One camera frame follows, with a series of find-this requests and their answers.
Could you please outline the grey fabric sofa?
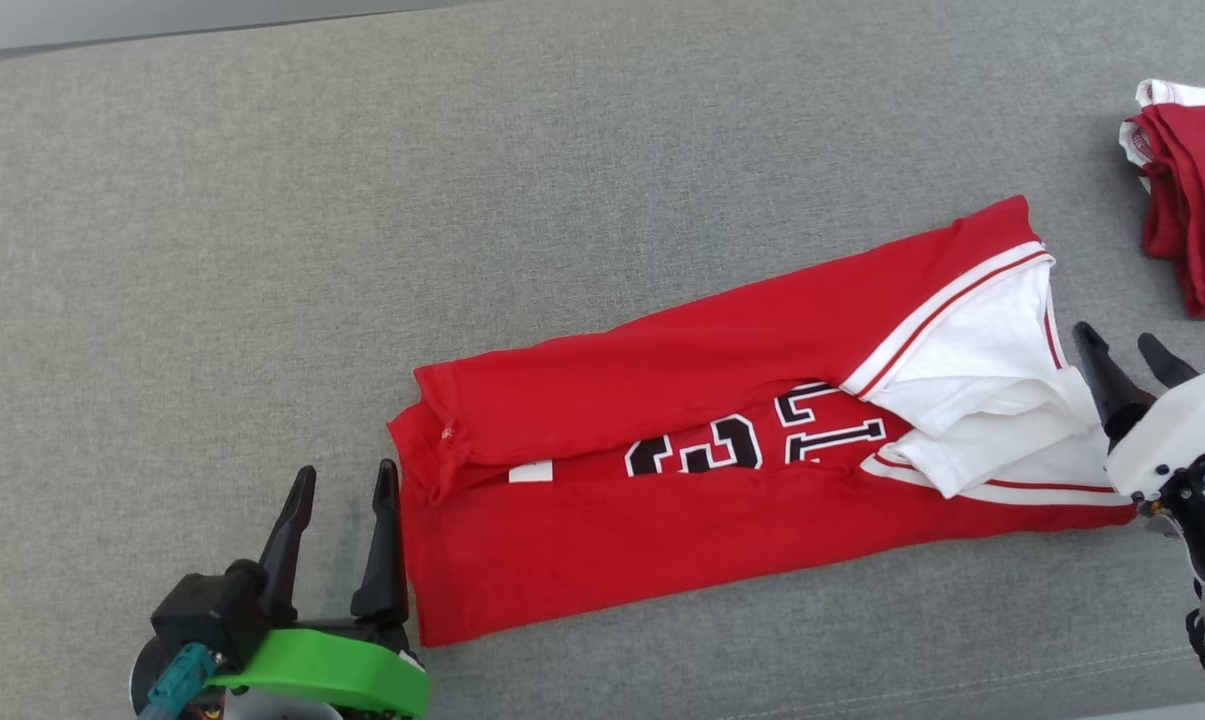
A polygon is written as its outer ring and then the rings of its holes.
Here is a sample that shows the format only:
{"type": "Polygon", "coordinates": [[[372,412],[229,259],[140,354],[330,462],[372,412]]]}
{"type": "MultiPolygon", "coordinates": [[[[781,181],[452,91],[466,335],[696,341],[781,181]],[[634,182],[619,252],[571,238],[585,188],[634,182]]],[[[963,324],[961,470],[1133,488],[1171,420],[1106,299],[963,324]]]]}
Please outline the grey fabric sofa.
{"type": "Polygon", "coordinates": [[[349,607],[413,370],[1021,193],[1056,315],[1205,368],[1119,122],[1205,0],[502,0],[0,63],[0,720],[134,720],[149,612],[318,471],[349,607]]]}

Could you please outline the red shorts white waistband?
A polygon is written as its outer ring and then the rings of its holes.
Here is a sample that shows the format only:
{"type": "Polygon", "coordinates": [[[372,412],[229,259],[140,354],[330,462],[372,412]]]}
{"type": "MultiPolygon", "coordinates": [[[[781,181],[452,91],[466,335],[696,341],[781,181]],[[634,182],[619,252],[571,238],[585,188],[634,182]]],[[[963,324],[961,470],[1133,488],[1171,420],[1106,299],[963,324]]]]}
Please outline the red shorts white waistband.
{"type": "Polygon", "coordinates": [[[1142,250],[1174,264],[1187,313],[1205,318],[1205,88],[1150,78],[1136,101],[1118,141],[1150,193],[1142,250]]]}

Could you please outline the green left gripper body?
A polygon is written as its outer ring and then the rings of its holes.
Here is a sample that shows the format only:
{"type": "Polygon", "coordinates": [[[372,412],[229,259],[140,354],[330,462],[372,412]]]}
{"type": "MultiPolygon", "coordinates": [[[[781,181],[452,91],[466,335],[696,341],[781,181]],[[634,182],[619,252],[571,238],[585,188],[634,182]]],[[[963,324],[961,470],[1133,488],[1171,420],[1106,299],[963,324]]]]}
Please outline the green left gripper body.
{"type": "Polygon", "coordinates": [[[427,669],[388,618],[269,630],[243,669],[218,669],[208,687],[318,702],[340,719],[423,719],[430,706],[427,669]]]}

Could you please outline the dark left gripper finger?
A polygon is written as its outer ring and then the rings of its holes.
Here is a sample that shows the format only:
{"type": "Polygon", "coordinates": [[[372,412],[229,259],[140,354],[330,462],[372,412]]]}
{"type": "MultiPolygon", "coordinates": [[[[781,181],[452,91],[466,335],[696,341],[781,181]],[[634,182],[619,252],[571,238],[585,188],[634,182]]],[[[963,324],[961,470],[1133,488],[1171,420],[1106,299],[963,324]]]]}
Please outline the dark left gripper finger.
{"type": "Polygon", "coordinates": [[[410,603],[401,527],[400,479],[396,462],[381,460],[375,478],[374,532],[362,584],[352,594],[349,612],[365,622],[401,626],[408,620],[410,603]]]}
{"type": "Polygon", "coordinates": [[[302,533],[308,529],[311,511],[317,491],[317,470],[313,465],[296,471],[290,492],[270,530],[268,543],[259,563],[268,574],[263,589],[261,607],[274,625],[287,626],[296,622],[299,612],[294,606],[294,585],[302,533]]]}

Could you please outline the red jersey shirt white sleeves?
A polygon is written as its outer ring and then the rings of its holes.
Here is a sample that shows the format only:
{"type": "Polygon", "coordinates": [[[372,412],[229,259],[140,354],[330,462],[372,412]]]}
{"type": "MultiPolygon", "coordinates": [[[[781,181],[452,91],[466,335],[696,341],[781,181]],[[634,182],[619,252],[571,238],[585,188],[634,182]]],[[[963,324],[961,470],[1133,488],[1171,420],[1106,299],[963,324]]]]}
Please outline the red jersey shirt white sleeves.
{"type": "Polygon", "coordinates": [[[428,647],[939,541],[1131,520],[1012,196],[598,334],[416,368],[428,647]]]}

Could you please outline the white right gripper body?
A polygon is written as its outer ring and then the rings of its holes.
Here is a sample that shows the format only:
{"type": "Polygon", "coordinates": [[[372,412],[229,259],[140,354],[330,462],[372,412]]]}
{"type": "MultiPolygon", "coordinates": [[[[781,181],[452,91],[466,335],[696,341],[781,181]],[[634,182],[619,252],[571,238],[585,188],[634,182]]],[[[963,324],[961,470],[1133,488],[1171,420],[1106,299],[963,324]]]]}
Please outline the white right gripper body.
{"type": "Polygon", "coordinates": [[[1156,400],[1109,454],[1113,491],[1154,498],[1175,470],[1205,454],[1205,373],[1156,400]]]}

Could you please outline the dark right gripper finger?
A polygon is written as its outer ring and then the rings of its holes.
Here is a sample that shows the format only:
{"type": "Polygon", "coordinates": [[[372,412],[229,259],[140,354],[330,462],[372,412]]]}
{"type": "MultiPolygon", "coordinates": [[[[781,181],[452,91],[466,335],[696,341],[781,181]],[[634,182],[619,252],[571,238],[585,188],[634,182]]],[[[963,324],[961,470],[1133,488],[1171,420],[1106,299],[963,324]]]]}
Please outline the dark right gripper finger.
{"type": "Polygon", "coordinates": [[[1091,388],[1109,447],[1122,442],[1140,421],[1156,396],[1138,386],[1110,355],[1109,343],[1087,321],[1072,325],[1072,341],[1078,352],[1078,368],[1091,388]]]}
{"type": "Polygon", "coordinates": [[[1138,352],[1140,352],[1147,368],[1154,374],[1160,386],[1172,389],[1195,379],[1200,372],[1193,368],[1182,358],[1172,354],[1156,334],[1140,334],[1138,337],[1138,352]]]}

